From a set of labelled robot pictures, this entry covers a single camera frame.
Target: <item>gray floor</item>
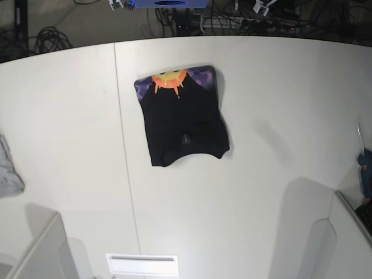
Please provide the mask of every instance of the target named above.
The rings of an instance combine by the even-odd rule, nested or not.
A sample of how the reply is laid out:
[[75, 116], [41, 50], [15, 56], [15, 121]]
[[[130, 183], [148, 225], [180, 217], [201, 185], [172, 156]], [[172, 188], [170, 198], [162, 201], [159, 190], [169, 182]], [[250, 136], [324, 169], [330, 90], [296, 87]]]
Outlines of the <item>gray floor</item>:
[[[216, 0], [216, 3], [222, 7], [226, 1]], [[14, 0], [0, 0], [2, 28], [12, 29], [13, 2]], [[302, 19], [306, 19], [306, 14], [311, 13], [313, 2], [302, 7]], [[153, 38], [148, 29], [146, 12], [146, 9], [112, 11], [108, 0], [100, 0], [92, 5], [76, 5], [73, 0], [28, 0], [28, 33], [30, 37], [36, 36], [42, 28], [55, 26], [68, 36], [75, 47]], [[358, 22], [365, 19], [371, 22], [372, 12], [368, 10], [353, 9], [352, 14]], [[153, 9], [149, 10], [149, 23], [152, 32], [161, 36], [161, 25], [156, 20]]]

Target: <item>metal rod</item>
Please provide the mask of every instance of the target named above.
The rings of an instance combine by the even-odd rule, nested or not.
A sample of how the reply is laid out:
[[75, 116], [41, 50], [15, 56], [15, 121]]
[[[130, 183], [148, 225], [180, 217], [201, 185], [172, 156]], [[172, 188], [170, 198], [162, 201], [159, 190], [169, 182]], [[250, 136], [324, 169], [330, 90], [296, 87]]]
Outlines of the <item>metal rod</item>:
[[364, 144], [362, 129], [360, 128], [360, 124], [359, 123], [356, 124], [356, 132], [358, 134], [358, 141], [359, 141], [360, 153], [364, 156], [364, 149], [366, 148], [366, 146]]

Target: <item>blue device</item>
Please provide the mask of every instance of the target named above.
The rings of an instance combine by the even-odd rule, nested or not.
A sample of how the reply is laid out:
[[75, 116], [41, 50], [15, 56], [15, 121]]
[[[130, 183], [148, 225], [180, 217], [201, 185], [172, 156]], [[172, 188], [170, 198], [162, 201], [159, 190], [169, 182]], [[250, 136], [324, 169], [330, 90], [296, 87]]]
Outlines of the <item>blue device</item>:
[[205, 8], [209, 0], [134, 0], [136, 8]]

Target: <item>white cable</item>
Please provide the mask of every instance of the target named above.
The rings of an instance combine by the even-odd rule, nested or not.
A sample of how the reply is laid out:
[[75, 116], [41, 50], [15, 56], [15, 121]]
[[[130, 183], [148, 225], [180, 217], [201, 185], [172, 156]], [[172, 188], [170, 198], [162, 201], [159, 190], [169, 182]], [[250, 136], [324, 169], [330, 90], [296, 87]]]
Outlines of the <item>white cable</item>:
[[200, 15], [200, 30], [202, 30], [203, 33], [205, 33], [204, 29], [203, 29], [203, 14]]

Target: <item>white panel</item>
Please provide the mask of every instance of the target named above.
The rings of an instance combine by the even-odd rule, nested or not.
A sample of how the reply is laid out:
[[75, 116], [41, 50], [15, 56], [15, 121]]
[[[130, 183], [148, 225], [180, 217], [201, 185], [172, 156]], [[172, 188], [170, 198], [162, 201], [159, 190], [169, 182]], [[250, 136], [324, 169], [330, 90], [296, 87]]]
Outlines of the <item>white panel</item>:
[[106, 255], [113, 274], [178, 276], [177, 256]]
[[1, 64], [0, 85], [0, 133], [26, 183], [24, 194], [0, 206], [13, 212], [17, 203], [25, 214], [34, 202], [60, 212], [93, 274], [110, 278], [105, 253], [139, 252], [113, 44]]
[[329, 219], [316, 221], [310, 230], [297, 279], [324, 279], [337, 243]]
[[20, 197], [0, 201], [0, 263], [6, 263], [6, 258], [19, 260], [56, 213], [28, 202]]
[[330, 222], [337, 234], [337, 245], [325, 279], [365, 279], [372, 274], [372, 246], [338, 195]]
[[79, 279], [60, 214], [55, 214], [43, 233], [30, 245], [24, 258], [7, 276], [7, 279], [50, 278]]
[[[371, 146], [372, 49], [255, 37], [115, 46], [141, 252], [179, 255], [182, 279], [296, 277], [311, 225], [329, 215], [327, 187], [359, 181], [357, 119]], [[134, 81], [197, 65], [217, 70], [231, 150], [152, 167]]]

